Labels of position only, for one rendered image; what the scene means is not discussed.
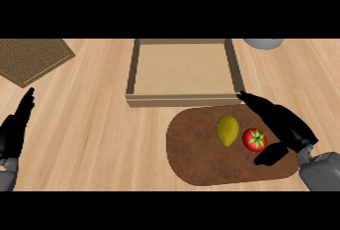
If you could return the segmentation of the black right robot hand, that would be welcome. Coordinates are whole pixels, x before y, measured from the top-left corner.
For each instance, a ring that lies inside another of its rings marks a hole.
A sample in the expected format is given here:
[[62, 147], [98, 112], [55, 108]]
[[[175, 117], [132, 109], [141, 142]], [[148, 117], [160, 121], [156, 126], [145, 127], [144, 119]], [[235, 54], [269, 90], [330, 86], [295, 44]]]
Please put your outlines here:
[[289, 150], [299, 153], [320, 140], [306, 122], [284, 106], [247, 92], [241, 92], [238, 98], [258, 114], [280, 140], [268, 145], [255, 159], [256, 165], [272, 166], [286, 157]]

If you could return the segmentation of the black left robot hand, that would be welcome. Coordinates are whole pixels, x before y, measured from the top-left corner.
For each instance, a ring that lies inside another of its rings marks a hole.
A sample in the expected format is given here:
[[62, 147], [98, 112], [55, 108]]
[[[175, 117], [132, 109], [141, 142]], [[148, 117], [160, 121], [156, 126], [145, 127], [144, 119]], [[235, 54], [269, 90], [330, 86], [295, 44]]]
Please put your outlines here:
[[34, 88], [24, 94], [17, 112], [9, 114], [0, 125], [0, 160], [18, 158], [24, 145], [26, 128], [34, 107]]

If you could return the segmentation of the yellow lemon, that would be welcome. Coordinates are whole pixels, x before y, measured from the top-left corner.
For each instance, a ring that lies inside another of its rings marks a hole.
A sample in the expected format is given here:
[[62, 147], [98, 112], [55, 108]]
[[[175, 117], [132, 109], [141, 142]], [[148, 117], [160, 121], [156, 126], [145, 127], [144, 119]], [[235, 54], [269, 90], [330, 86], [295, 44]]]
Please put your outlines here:
[[234, 116], [225, 115], [216, 123], [216, 135], [224, 146], [231, 146], [240, 135], [240, 122]]

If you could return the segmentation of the brown wooden cutting board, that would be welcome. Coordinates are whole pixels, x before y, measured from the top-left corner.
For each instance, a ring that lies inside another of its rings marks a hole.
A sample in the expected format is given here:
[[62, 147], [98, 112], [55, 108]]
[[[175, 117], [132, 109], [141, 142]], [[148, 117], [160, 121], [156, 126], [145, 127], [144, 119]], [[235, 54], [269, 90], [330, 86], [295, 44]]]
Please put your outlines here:
[[[216, 122], [224, 115], [240, 121], [241, 132], [230, 147], [216, 136]], [[173, 118], [166, 133], [166, 153], [176, 176], [191, 185], [210, 186], [290, 177], [299, 170], [295, 151], [272, 165], [256, 165], [258, 153], [243, 144], [243, 132], [258, 128], [268, 142], [277, 143], [265, 122], [246, 105], [193, 108]]]

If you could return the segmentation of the open cardboard box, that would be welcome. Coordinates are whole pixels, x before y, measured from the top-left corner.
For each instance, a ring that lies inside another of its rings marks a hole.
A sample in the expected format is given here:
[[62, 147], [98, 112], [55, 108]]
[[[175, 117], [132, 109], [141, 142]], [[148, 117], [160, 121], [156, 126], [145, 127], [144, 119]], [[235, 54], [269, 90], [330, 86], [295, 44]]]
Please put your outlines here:
[[243, 90], [232, 40], [135, 40], [125, 94], [130, 107], [238, 105]]

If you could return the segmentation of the red tomato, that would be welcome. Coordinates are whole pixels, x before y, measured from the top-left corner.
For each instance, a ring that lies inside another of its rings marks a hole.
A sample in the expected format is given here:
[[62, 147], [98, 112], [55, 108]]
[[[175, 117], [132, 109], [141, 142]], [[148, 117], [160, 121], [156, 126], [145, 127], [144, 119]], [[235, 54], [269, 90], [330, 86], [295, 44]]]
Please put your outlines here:
[[268, 137], [259, 128], [249, 128], [243, 132], [243, 144], [255, 153], [261, 153], [266, 149]]

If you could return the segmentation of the brown woven placemat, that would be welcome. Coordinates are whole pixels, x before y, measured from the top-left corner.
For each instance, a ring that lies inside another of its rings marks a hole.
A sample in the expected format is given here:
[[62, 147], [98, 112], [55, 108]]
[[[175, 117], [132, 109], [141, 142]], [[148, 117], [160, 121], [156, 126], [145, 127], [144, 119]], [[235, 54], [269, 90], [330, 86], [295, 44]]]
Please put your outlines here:
[[74, 57], [64, 39], [0, 39], [0, 76], [26, 88]]

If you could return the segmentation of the grey round bowl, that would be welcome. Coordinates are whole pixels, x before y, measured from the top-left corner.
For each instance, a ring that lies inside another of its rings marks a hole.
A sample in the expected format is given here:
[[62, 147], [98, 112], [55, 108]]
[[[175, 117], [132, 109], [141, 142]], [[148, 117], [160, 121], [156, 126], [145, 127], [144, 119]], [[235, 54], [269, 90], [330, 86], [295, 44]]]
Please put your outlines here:
[[244, 42], [255, 49], [271, 50], [271, 49], [275, 49], [281, 45], [283, 39], [244, 39]]

